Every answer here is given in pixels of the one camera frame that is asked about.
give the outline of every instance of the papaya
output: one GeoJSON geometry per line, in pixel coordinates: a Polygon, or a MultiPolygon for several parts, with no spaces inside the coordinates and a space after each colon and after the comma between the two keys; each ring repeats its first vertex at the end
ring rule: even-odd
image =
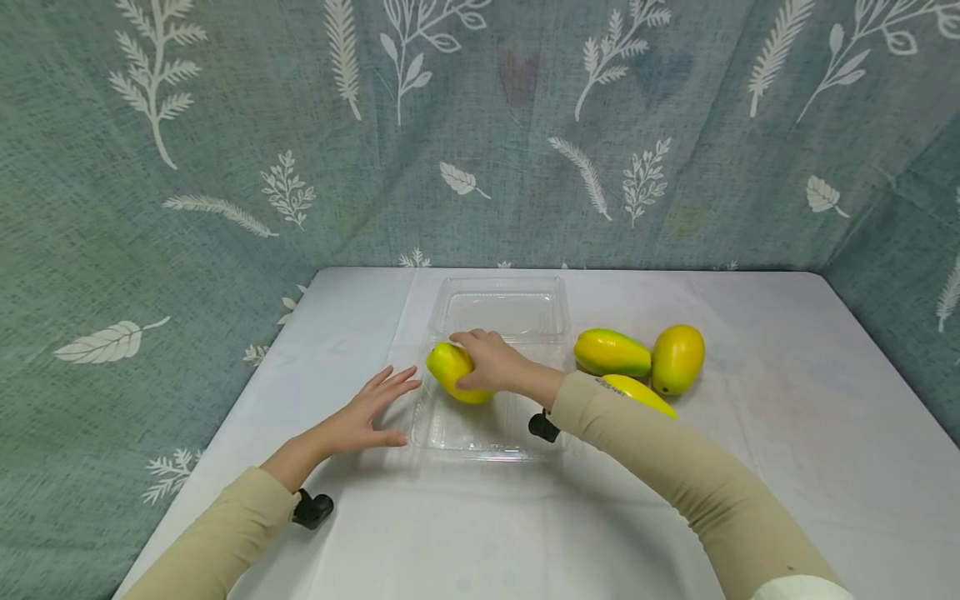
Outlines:
{"type": "Polygon", "coordinates": [[[673,410],[673,407],[663,401],[663,398],[657,396],[653,390],[643,385],[636,379],[631,377],[625,377],[624,375],[604,375],[602,377],[604,381],[614,386],[620,392],[623,392],[627,397],[631,397],[640,404],[646,404],[655,411],[664,413],[667,417],[671,419],[677,418],[677,411],[673,410]]]}
{"type": "Polygon", "coordinates": [[[696,381],[704,366],[707,347],[704,336],[696,327],[673,325],[667,327],[654,344],[654,389],[664,396],[679,396],[696,381]]]}
{"type": "Polygon", "coordinates": [[[442,342],[426,357],[426,368],[448,394],[466,404],[483,404],[493,397],[486,390],[458,390],[457,380],[473,372],[473,359],[459,346],[442,342]]]}
{"type": "Polygon", "coordinates": [[[645,377],[650,372],[650,350],[612,329],[588,329],[573,347],[577,363],[594,375],[616,373],[645,377]]]}

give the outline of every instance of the teal curtain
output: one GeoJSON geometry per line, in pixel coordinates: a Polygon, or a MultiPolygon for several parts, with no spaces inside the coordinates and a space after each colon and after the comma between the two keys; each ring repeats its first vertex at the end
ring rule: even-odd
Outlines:
{"type": "Polygon", "coordinates": [[[331,265],[825,274],[960,440],[960,3],[0,7],[0,596],[115,588],[331,265]]]}

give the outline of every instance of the white tablecloth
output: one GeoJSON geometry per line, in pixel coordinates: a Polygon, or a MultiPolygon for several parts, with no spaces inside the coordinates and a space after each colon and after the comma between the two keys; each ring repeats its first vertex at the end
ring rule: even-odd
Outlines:
{"type": "MultiPolygon", "coordinates": [[[[956,598],[960,452],[820,277],[328,269],[237,400],[120,588],[249,465],[346,402],[387,362],[417,362],[451,276],[562,276],[573,331],[652,345],[707,340],[681,419],[757,472],[859,598],[956,598]]],[[[386,421],[407,426],[413,400],[386,421]]],[[[231,598],[721,598],[699,542],[649,488],[593,448],[557,462],[447,461],[372,450],[308,480],[335,516],[291,526],[231,598]]]]}

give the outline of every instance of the beige sleeve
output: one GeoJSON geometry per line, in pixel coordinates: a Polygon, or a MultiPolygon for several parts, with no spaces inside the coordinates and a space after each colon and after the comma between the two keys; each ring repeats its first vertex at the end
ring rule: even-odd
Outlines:
{"type": "Polygon", "coordinates": [[[300,500],[248,468],[140,577],[124,600],[224,600],[270,548],[300,500]]]}
{"type": "Polygon", "coordinates": [[[550,420],[610,454],[686,518],[729,600],[792,575],[840,585],[763,482],[690,427],[579,372],[564,380],[550,420]]]}

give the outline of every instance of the transparent box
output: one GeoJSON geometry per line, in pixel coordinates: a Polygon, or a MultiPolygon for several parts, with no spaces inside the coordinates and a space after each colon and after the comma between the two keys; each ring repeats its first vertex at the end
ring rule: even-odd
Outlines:
{"type": "MultiPolygon", "coordinates": [[[[493,330],[521,354],[569,371],[569,313],[558,277],[452,278],[441,286],[420,353],[420,364],[456,331],[493,330]]],[[[527,429],[542,409],[533,400],[501,392],[489,402],[468,405],[451,397],[423,370],[414,409],[415,446],[448,450],[458,458],[538,461],[563,452],[566,434],[549,443],[527,429]]]]}

